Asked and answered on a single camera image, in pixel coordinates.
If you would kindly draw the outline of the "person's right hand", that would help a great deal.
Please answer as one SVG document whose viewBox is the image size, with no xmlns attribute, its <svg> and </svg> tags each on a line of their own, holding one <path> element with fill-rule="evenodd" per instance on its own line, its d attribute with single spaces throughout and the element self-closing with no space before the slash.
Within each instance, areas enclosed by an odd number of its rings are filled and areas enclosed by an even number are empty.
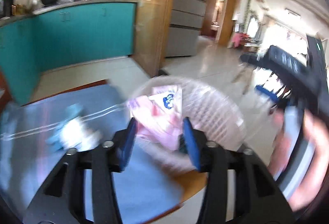
<svg viewBox="0 0 329 224">
<path fill-rule="evenodd" d="M 289 105 L 274 113 L 280 126 L 268 170 L 293 212 L 320 197 L 328 170 L 328 127 L 308 110 Z"/>
</svg>

